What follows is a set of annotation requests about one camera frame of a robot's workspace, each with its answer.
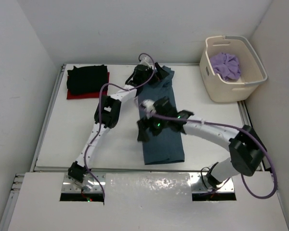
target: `black cloth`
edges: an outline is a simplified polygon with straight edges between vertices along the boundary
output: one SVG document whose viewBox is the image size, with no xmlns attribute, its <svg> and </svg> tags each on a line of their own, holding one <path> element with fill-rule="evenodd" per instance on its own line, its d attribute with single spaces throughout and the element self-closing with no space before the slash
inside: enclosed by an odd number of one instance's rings
<svg viewBox="0 0 289 231">
<path fill-rule="evenodd" d="M 107 66 L 84 66 L 68 70 L 67 89 L 73 95 L 99 92 L 101 87 L 108 82 Z"/>
</svg>

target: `gray wall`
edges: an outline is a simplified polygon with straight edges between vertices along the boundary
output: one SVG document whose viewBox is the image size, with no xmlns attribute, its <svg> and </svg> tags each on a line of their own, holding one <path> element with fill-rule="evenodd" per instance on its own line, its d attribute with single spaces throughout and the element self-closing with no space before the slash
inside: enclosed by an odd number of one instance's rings
<svg viewBox="0 0 289 231">
<path fill-rule="evenodd" d="M 0 0 L 0 218 L 29 170 L 57 70 L 16 0 Z"/>
<path fill-rule="evenodd" d="M 18 0 L 56 65 L 200 60 L 206 37 L 251 36 L 271 0 Z"/>
<path fill-rule="evenodd" d="M 247 100 L 252 123 L 277 169 L 289 222 L 289 0 L 274 0 L 251 39 L 268 81 Z"/>
</svg>

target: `red cloth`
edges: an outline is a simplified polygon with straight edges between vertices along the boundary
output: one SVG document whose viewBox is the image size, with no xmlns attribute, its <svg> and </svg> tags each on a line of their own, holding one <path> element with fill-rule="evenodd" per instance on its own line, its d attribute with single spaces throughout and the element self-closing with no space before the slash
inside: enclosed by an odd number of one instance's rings
<svg viewBox="0 0 289 231">
<path fill-rule="evenodd" d="M 102 92 L 102 95 L 107 95 L 107 90 Z M 90 99 L 90 98 L 98 98 L 99 92 L 85 93 L 81 95 L 72 95 L 70 90 L 67 90 L 67 100 L 75 100 L 75 99 Z"/>
</svg>

